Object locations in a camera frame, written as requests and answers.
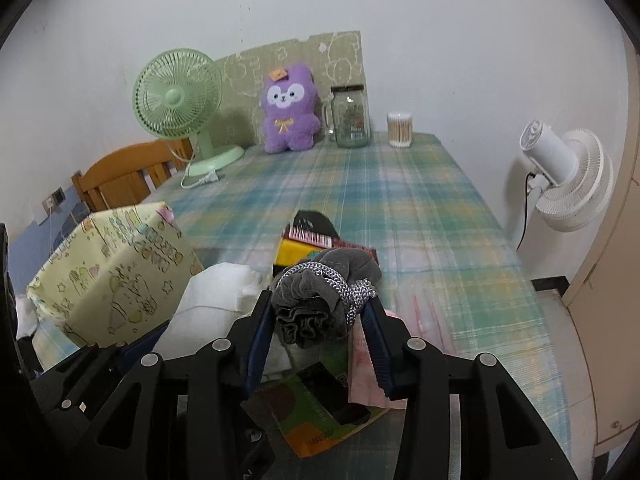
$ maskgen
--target white fan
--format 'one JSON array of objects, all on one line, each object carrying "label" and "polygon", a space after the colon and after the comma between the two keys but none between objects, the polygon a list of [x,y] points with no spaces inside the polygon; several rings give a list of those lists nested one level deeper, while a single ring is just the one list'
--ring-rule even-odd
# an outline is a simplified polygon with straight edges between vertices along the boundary
[{"label": "white fan", "polygon": [[548,124],[533,121],[520,136],[520,147],[540,170],[527,183],[526,222],[537,209],[552,229],[576,231],[607,206],[611,159],[593,132],[571,130],[558,137]]}]

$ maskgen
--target blue wall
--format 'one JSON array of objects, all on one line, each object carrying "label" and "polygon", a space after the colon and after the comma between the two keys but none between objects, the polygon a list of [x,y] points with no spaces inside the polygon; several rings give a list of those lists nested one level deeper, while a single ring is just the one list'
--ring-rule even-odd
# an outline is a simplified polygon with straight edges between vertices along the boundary
[{"label": "blue wall", "polygon": [[58,236],[74,206],[80,199],[75,188],[65,190],[66,200],[42,225],[31,222],[9,243],[9,276],[16,294],[24,292],[42,264],[50,256],[50,245]]}]

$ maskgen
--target orange tag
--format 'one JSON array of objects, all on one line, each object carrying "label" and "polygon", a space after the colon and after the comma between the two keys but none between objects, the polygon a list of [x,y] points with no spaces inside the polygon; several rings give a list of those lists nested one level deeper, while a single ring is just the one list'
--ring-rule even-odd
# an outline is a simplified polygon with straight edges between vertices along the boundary
[{"label": "orange tag", "polygon": [[269,72],[269,79],[271,79],[273,82],[276,82],[280,81],[280,79],[286,78],[287,75],[289,75],[287,74],[287,71],[284,70],[283,67],[279,66],[277,69],[271,70],[271,72]]}]

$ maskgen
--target plush toy eye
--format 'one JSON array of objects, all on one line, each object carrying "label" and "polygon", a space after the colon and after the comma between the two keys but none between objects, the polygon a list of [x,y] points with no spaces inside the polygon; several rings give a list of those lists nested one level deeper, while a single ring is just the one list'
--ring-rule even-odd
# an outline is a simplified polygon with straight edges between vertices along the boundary
[{"label": "plush toy eye", "polygon": [[282,90],[280,90],[280,87],[278,85],[273,85],[271,88],[269,88],[269,91],[267,92],[267,101],[269,102],[269,104],[275,104],[277,99],[280,97],[280,94],[282,94]]},{"label": "plush toy eye", "polygon": [[300,101],[305,95],[305,87],[300,83],[293,83],[287,90],[291,101]]}]

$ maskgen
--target braided rope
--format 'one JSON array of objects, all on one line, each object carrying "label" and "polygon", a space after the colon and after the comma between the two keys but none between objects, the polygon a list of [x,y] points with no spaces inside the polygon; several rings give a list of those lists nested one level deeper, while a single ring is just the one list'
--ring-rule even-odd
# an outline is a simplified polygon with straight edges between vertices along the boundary
[{"label": "braided rope", "polygon": [[376,289],[367,278],[357,280],[353,285],[348,285],[339,272],[317,262],[294,265],[280,277],[276,288],[280,286],[284,278],[303,270],[311,270],[316,276],[324,279],[340,295],[344,304],[349,306],[346,313],[347,330],[351,330],[353,323],[356,321],[356,316],[362,311],[369,298],[375,298],[377,295]]}]

